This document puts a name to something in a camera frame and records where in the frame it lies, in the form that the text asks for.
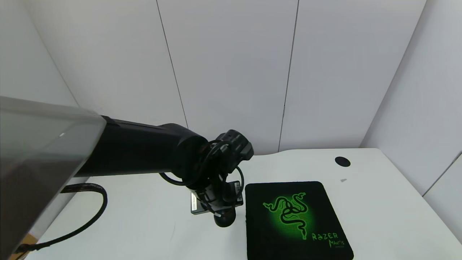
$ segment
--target white wall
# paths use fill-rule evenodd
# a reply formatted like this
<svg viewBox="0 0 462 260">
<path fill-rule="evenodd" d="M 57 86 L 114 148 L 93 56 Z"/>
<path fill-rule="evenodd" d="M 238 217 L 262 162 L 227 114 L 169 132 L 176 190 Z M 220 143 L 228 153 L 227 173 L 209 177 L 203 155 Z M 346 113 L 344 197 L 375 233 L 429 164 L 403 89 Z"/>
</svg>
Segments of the white wall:
<svg viewBox="0 0 462 260">
<path fill-rule="evenodd" d="M 156 1 L 24 2 L 81 107 L 186 126 Z"/>
<path fill-rule="evenodd" d="M 300 0 L 280 150 L 358 148 L 425 0 Z"/>
<path fill-rule="evenodd" d="M 0 95 L 77 106 L 23 3 L 18 0 L 0 0 Z M 69 183 L 86 179 L 73 178 Z M 40 238 L 72 196 L 59 195 L 30 232 Z"/>
<path fill-rule="evenodd" d="M 257 154 L 358 147 L 425 2 L 24 1 L 82 107 Z"/>
<path fill-rule="evenodd" d="M 424 199 L 462 242 L 462 156 L 451 165 Z"/>
<path fill-rule="evenodd" d="M 462 1 L 427 1 L 362 143 L 381 149 L 420 194 L 462 150 L 461 28 Z"/>
<path fill-rule="evenodd" d="M 159 0 L 191 130 L 278 151 L 297 0 Z"/>
</svg>

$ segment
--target desk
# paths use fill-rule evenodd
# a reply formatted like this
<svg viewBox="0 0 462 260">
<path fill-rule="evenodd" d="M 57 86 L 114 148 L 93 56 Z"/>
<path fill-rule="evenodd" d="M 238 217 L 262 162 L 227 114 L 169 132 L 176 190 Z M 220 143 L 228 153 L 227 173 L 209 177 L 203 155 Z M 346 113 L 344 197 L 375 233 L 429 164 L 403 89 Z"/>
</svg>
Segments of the desk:
<svg viewBox="0 0 462 260">
<path fill-rule="evenodd" d="M 351 166 L 336 164 L 337 156 L 349 159 Z M 322 182 L 355 260 L 462 259 L 459 241 L 378 149 L 290 150 L 254 156 L 240 167 L 246 183 Z M 238 179 L 233 173 L 228 181 Z M 234 224 L 220 228 L 212 214 L 191 215 L 188 189 L 157 174 L 92 177 L 88 182 L 108 192 L 102 217 L 28 260 L 246 259 L 245 203 L 236 208 Z M 99 194 L 77 193 L 41 241 L 80 227 L 101 202 Z"/>
</svg>

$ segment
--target label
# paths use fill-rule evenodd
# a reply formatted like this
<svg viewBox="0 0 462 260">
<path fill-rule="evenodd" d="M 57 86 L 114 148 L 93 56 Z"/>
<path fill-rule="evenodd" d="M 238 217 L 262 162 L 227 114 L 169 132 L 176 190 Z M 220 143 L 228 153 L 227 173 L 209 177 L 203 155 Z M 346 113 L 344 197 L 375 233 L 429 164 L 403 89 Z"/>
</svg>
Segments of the label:
<svg viewBox="0 0 462 260">
<path fill-rule="evenodd" d="M 191 193 L 191 211 L 197 210 L 197 198 L 194 193 Z"/>
<path fill-rule="evenodd" d="M 326 241 L 329 242 L 330 248 L 344 248 L 345 242 L 339 240 L 337 233 L 315 234 L 311 233 L 313 241 Z"/>
<path fill-rule="evenodd" d="M 236 194 L 241 189 L 241 184 L 239 182 L 234 183 L 234 189 L 236 190 Z M 237 201 L 242 201 L 242 194 L 237 198 Z"/>
</svg>

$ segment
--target green snake logo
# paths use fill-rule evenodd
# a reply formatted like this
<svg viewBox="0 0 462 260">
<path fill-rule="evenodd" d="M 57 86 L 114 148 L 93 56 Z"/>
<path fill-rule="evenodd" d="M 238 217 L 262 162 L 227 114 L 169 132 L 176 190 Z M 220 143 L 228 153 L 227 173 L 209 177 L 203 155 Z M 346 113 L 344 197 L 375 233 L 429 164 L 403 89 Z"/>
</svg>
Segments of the green snake logo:
<svg viewBox="0 0 462 260">
<path fill-rule="evenodd" d="M 306 222 L 300 219 L 298 213 L 304 213 L 308 211 L 308 207 L 301 200 L 305 196 L 305 192 L 293 194 L 292 199 L 288 200 L 285 197 L 277 197 L 274 204 L 263 203 L 265 208 L 269 209 L 270 212 L 276 212 L 282 208 L 280 215 L 281 222 L 287 225 L 298 223 L 298 229 L 302 233 L 303 240 L 306 240 Z"/>
</svg>

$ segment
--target white table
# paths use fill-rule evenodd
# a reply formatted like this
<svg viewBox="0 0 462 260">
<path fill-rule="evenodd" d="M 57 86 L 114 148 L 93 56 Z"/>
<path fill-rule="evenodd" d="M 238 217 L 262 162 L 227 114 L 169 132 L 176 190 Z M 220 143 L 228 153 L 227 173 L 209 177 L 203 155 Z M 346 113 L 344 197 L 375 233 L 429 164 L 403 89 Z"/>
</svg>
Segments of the white table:
<svg viewBox="0 0 462 260">
<path fill-rule="evenodd" d="M 337 156 L 349 159 L 351 166 L 337 165 Z M 246 183 L 322 182 L 355 260 L 462 259 L 459 241 L 378 149 L 291 150 L 254 156 L 240 167 Z M 237 179 L 237 173 L 229 178 Z M 191 215 L 188 189 L 157 174 L 88 182 L 108 192 L 103 216 L 83 233 L 34 252 L 28 260 L 246 259 L 245 204 L 236 209 L 234 224 L 220 228 L 212 214 Z M 78 228 L 101 201 L 99 194 L 78 193 L 40 241 Z"/>
</svg>

